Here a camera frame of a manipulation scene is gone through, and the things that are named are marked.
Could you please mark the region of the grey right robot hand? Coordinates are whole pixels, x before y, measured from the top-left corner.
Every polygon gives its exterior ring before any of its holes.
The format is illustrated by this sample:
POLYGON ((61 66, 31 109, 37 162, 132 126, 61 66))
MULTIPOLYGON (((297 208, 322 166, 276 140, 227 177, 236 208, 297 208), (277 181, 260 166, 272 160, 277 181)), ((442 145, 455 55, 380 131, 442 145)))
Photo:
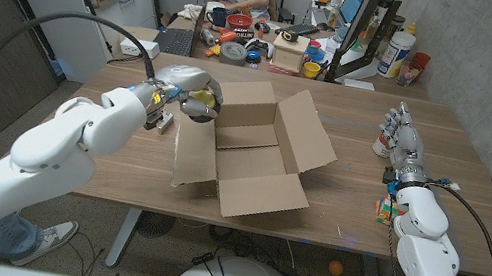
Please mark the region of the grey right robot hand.
POLYGON ((406 101, 398 108, 391 108, 379 124, 380 157, 389 158, 400 183, 427 182, 424 172, 424 144, 412 123, 411 112, 406 101))

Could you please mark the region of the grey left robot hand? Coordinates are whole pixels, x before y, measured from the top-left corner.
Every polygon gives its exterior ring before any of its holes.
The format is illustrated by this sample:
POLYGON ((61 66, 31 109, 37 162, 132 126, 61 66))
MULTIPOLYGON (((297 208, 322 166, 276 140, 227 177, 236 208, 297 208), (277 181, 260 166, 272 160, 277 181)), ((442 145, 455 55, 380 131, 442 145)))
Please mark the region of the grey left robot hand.
POLYGON ((177 102, 183 114, 198 123, 207 123, 219 115, 223 103, 219 82, 198 67, 173 65, 161 68, 152 78, 130 87, 146 108, 147 115, 162 110, 166 104, 177 102), (191 95, 207 90, 214 98, 211 107, 191 95))

